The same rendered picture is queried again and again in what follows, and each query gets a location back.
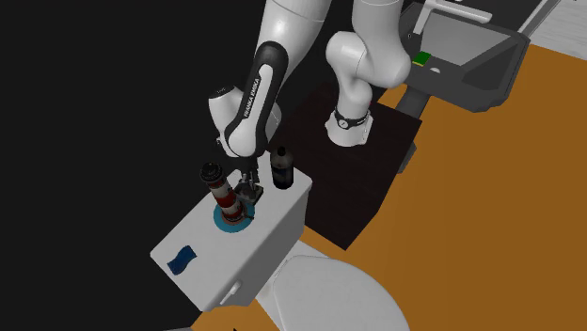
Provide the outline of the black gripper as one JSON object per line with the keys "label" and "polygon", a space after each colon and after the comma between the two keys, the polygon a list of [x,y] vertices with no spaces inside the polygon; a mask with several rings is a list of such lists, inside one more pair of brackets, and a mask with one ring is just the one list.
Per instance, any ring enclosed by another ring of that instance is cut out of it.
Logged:
{"label": "black gripper", "polygon": [[234,188],[234,193],[242,201],[256,204],[263,194],[263,187],[259,182],[258,158],[256,156],[237,157],[236,168],[241,172],[241,180]]}

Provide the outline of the red white lighthouse figure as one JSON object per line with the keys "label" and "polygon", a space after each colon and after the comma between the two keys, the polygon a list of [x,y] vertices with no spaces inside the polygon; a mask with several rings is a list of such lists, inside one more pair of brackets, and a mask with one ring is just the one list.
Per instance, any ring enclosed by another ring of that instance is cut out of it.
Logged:
{"label": "red white lighthouse figure", "polygon": [[215,162],[204,163],[199,176],[216,202],[213,211],[215,225],[227,233],[246,229],[254,220],[255,208],[237,197],[222,166]]}

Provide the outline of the black bottle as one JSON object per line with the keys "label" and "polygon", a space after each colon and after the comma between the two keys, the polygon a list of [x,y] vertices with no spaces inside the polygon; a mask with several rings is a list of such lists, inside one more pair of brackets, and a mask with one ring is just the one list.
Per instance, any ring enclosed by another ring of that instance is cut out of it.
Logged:
{"label": "black bottle", "polygon": [[270,155],[272,179],[276,188],[286,190],[294,183],[294,158],[285,148],[278,147]]}

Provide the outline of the white toilet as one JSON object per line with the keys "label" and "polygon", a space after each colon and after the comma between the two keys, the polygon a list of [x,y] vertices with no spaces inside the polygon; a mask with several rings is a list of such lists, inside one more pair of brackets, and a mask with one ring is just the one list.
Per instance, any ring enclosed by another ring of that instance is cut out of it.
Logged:
{"label": "white toilet", "polygon": [[[266,189],[236,233],[215,225],[210,192],[151,258],[201,311],[258,301],[279,331],[410,331],[375,279],[301,243],[310,188],[303,177],[285,191]],[[167,263],[186,245],[197,257],[174,276]]]}

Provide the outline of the blue cloth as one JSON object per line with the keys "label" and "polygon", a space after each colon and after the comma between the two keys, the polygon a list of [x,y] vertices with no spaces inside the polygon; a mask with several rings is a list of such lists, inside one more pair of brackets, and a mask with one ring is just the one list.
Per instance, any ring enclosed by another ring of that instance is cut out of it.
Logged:
{"label": "blue cloth", "polygon": [[186,245],[181,248],[176,256],[167,263],[167,267],[169,268],[170,272],[177,276],[181,274],[189,263],[197,257],[197,254],[194,252],[190,245]]}

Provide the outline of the dark robot stand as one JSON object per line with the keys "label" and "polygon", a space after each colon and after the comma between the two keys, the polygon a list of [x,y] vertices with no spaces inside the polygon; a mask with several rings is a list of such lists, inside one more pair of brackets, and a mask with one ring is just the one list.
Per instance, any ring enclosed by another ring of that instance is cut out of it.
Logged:
{"label": "dark robot stand", "polygon": [[378,213],[421,121],[375,102],[367,142],[340,147],[325,128],[336,96],[329,83],[280,95],[284,120],[269,150],[291,152],[294,167],[312,180],[306,226],[347,249]]}

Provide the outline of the dark grey sink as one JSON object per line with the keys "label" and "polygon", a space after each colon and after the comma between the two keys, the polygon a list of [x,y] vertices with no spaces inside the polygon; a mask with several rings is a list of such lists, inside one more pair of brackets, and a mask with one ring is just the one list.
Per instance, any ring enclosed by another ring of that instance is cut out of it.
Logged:
{"label": "dark grey sink", "polygon": [[401,43],[412,60],[406,91],[396,109],[419,118],[439,98],[472,113],[502,105],[509,97],[530,39],[490,24],[489,14],[443,0],[413,3],[400,15]]}

